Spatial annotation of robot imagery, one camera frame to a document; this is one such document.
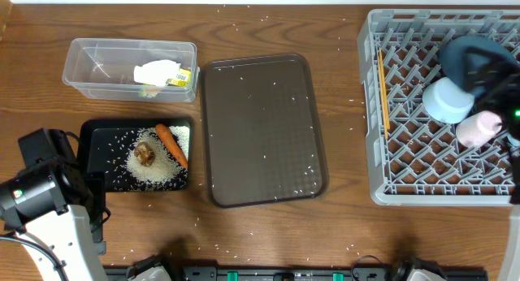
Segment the light blue plastic cup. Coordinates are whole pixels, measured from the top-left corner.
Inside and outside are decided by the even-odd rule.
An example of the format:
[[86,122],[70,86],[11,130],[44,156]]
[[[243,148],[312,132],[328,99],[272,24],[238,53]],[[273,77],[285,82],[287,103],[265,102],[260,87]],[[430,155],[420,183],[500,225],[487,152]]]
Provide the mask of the light blue plastic cup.
[[507,136],[509,143],[514,147],[520,146],[520,140],[513,138],[510,134]]

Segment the white plastic cup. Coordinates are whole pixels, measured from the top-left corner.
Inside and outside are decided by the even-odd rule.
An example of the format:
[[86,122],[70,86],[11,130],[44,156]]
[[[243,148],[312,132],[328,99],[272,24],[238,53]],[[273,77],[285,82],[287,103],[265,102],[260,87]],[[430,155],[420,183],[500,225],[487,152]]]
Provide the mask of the white plastic cup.
[[501,127],[501,117],[484,110],[461,121],[456,127],[456,137],[466,148],[478,148],[490,141]]

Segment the light blue bowl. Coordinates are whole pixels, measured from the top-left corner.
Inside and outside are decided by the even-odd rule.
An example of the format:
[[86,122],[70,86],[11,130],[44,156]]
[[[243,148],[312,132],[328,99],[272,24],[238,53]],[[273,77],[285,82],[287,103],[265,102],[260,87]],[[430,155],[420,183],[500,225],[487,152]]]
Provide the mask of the light blue bowl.
[[441,123],[460,123],[470,113],[475,97],[460,89],[448,77],[426,87],[422,104],[427,113]]

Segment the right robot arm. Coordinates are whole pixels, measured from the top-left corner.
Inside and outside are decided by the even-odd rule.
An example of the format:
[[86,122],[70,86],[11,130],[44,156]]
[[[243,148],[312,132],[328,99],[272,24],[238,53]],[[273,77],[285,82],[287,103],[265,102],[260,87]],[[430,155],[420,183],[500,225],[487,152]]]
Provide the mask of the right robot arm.
[[424,93],[438,110],[455,119],[455,136],[467,151],[482,147],[500,131],[509,134],[507,158],[515,188],[510,198],[513,210],[509,216],[509,238],[500,280],[519,279],[519,157],[513,147],[519,146],[519,67],[490,64],[478,70],[462,70],[460,84],[451,76],[428,87]]

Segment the dark brown serving tray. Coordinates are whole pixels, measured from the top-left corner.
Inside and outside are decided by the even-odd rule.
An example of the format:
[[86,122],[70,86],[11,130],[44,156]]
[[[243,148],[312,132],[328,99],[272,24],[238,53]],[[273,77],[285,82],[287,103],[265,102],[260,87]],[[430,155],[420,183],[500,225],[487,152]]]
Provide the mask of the dark brown serving tray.
[[216,206],[266,205],[325,193],[323,137],[302,55],[214,61],[202,77],[207,185]]

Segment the wooden chopstick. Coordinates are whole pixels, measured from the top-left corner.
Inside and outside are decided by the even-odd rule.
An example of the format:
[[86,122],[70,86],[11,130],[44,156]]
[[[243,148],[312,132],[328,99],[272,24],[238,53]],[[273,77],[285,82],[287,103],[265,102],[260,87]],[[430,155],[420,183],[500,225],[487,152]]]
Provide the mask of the wooden chopstick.
[[388,122],[388,104],[387,104],[387,94],[386,94],[386,83],[385,83],[385,77],[384,77],[384,61],[383,61],[383,55],[382,55],[382,49],[378,49],[378,74],[379,74],[379,90],[380,90],[380,96],[381,96],[381,104],[382,104],[382,116],[383,116],[383,134],[385,140],[388,139],[388,129],[389,129],[389,122]]
[[390,129],[389,122],[389,112],[388,112],[388,96],[387,96],[387,88],[386,88],[386,80],[384,74],[384,59],[383,59],[383,50],[379,48],[378,52],[378,62],[379,62],[379,82],[380,82],[380,90],[382,95],[382,107],[383,107],[383,118],[384,118],[384,127],[385,127],[385,136],[388,136],[388,131]]

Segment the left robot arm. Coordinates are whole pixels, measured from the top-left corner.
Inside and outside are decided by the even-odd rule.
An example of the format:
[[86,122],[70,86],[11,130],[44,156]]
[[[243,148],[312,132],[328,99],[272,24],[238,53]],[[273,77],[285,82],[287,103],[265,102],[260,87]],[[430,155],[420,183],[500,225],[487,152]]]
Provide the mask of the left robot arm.
[[150,258],[126,269],[106,269],[92,224],[93,194],[75,166],[40,162],[1,184],[2,240],[22,244],[44,280],[172,280]]

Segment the white tissue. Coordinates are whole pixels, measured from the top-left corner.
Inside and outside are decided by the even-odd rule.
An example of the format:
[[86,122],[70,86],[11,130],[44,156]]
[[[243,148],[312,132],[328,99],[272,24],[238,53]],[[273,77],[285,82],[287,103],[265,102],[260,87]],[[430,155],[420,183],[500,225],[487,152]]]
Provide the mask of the white tissue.
[[180,69],[180,64],[171,60],[157,60],[135,66],[133,79],[137,83],[148,84],[158,87],[167,85],[169,79],[176,77]]

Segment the white rice pile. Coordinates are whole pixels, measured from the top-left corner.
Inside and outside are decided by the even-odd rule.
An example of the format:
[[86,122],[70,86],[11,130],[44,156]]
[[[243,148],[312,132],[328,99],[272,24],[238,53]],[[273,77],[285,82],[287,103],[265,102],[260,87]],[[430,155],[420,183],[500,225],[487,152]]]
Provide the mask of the white rice pile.
[[[118,128],[104,137],[107,142],[97,147],[107,151],[98,170],[105,172],[106,189],[110,192],[166,191],[185,187],[188,171],[166,149],[154,127]],[[146,142],[155,152],[152,166],[142,166],[134,156],[140,142]]]

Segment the dark blue plate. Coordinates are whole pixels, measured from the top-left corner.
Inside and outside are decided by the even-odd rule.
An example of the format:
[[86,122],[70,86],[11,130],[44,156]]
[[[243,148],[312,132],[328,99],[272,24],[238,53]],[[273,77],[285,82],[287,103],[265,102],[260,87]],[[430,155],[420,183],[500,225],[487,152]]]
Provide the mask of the dark blue plate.
[[513,62],[517,62],[516,58],[502,45],[499,43],[480,36],[463,36],[453,41],[450,41],[441,51],[439,56],[439,62],[445,76],[448,77],[454,84],[456,84],[463,91],[463,52],[469,47],[477,47],[484,50],[494,51],[499,54],[503,54],[506,58],[511,58]]

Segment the orange carrot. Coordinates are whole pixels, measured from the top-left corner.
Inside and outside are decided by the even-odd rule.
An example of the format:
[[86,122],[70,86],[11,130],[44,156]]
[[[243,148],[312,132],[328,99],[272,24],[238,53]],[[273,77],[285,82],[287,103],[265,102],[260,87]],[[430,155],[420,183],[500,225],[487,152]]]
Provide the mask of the orange carrot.
[[155,130],[159,139],[162,141],[166,149],[174,157],[174,159],[184,168],[188,169],[188,160],[182,149],[176,143],[170,129],[164,124],[157,124]]

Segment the green yellow snack wrapper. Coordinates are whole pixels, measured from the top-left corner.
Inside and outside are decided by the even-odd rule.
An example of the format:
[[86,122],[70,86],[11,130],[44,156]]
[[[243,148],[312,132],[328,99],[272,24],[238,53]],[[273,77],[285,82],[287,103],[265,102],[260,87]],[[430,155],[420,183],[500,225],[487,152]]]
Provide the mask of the green yellow snack wrapper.
[[192,72],[186,69],[179,69],[178,73],[173,77],[167,80],[165,86],[151,86],[148,85],[148,88],[143,88],[139,93],[139,97],[156,97],[159,93],[161,93],[166,87],[177,87],[183,88],[187,87],[191,80]]

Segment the brown food scrap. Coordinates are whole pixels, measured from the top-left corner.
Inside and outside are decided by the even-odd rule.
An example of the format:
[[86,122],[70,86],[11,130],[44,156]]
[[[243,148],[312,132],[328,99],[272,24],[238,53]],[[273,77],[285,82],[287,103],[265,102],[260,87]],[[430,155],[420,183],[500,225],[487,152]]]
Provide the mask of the brown food scrap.
[[156,158],[155,152],[150,145],[144,141],[137,144],[133,153],[142,166],[152,166]]

